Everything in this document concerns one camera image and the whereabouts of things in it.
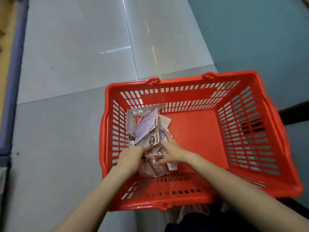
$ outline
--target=plastic basket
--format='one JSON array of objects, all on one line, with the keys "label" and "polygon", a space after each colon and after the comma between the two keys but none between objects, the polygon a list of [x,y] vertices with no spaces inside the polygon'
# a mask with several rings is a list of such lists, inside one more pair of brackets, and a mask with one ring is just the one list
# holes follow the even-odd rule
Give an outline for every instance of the plastic basket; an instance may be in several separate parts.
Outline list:
[{"label": "plastic basket", "polygon": [[[273,197],[295,197],[303,186],[290,156],[278,112],[255,71],[111,84],[105,92],[99,160],[102,178],[128,146],[127,109],[158,103],[172,119],[169,131],[183,148],[255,184]],[[167,210],[211,203],[216,192],[186,164],[161,178],[135,174],[118,192],[110,211]]]}]

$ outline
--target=person's right hand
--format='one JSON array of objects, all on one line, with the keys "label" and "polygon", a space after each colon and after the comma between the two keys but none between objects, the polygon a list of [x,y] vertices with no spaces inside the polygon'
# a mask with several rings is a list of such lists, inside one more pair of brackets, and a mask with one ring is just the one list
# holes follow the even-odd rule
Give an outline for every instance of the person's right hand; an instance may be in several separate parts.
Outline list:
[{"label": "person's right hand", "polygon": [[168,155],[159,161],[160,164],[186,162],[187,156],[191,153],[181,148],[169,132],[163,129],[164,134],[168,138],[168,142],[161,140],[162,145],[167,149]]}]

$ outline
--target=person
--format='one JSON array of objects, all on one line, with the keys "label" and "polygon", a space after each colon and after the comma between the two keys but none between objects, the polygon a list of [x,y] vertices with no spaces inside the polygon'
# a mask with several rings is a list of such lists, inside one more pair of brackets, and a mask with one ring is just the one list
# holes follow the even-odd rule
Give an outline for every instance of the person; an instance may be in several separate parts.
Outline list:
[{"label": "person", "polygon": [[[309,220],[242,178],[210,163],[196,153],[181,148],[167,131],[164,130],[164,133],[168,137],[168,142],[163,140],[161,142],[169,155],[160,160],[160,163],[183,162],[188,164],[253,227],[259,231],[300,232],[309,230]],[[100,185],[77,209],[55,229],[55,232],[97,231],[109,203],[122,185],[137,172],[143,151],[143,148],[139,146],[124,149],[119,155],[117,165],[110,170]]]}]

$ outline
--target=basket bottom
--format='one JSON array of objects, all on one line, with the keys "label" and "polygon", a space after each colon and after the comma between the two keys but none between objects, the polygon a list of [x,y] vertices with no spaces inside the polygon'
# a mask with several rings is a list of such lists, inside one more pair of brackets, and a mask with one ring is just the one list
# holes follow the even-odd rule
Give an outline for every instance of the basket bottom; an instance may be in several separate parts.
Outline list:
[{"label": "basket bottom", "polygon": [[[172,119],[168,129],[184,149],[197,153],[224,169],[228,168],[217,116],[214,110],[165,114]],[[178,164],[178,173],[191,172],[185,164]]]}]

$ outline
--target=product package pile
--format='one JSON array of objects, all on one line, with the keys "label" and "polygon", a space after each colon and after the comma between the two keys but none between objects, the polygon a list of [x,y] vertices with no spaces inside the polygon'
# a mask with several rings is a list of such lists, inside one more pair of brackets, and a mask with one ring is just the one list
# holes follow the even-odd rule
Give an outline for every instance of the product package pile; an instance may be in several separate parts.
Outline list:
[{"label": "product package pile", "polygon": [[158,164],[158,161],[168,155],[160,140],[168,141],[163,132],[167,132],[171,119],[159,112],[167,104],[157,104],[149,107],[128,110],[126,131],[129,134],[129,146],[145,148],[143,163],[139,168],[142,177],[162,177],[172,170],[177,170],[177,164]]}]

